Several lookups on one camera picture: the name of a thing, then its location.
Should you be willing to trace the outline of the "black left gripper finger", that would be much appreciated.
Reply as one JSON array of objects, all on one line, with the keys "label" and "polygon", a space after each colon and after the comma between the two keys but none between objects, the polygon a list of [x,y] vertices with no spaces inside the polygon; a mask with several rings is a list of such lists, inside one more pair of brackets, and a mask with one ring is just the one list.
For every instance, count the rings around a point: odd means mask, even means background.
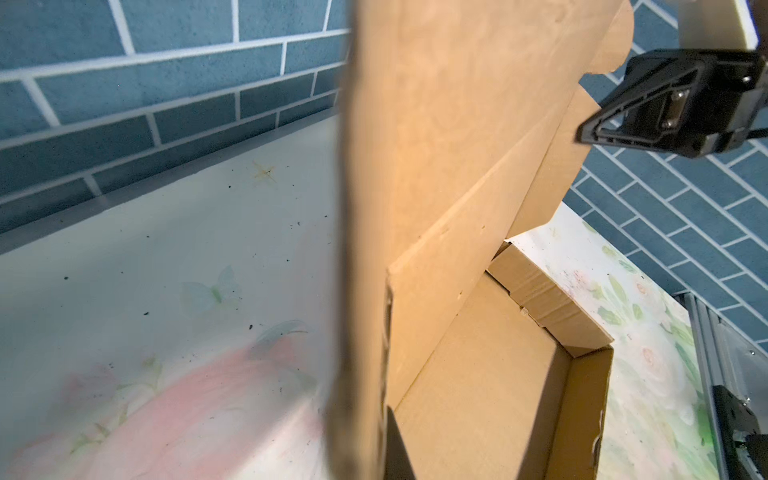
[{"label": "black left gripper finger", "polygon": [[383,479],[416,479],[394,411],[391,407],[387,407],[386,454]]}]

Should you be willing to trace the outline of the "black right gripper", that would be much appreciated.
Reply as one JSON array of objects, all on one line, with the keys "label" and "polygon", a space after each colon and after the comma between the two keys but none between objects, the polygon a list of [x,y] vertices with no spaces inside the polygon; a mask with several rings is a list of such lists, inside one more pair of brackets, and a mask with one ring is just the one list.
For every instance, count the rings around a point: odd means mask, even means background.
[{"label": "black right gripper", "polygon": [[577,129],[582,144],[684,150],[696,158],[767,138],[767,56],[705,49],[702,59],[633,59]]}]

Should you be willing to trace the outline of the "brown cardboard box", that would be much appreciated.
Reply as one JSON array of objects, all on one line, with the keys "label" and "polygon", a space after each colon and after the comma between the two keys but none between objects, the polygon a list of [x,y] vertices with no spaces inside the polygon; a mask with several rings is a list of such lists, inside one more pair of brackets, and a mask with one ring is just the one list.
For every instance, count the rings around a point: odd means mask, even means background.
[{"label": "brown cardboard box", "polygon": [[549,222],[626,1],[357,1],[341,114],[337,479],[593,479],[609,333],[509,244]]}]

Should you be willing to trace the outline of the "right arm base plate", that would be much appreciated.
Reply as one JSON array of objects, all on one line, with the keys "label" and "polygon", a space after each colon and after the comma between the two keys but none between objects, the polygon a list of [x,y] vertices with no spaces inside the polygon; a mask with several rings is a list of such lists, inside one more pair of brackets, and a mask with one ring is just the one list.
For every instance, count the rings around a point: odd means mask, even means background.
[{"label": "right arm base plate", "polygon": [[767,479],[767,435],[747,403],[725,386],[712,387],[727,479]]}]

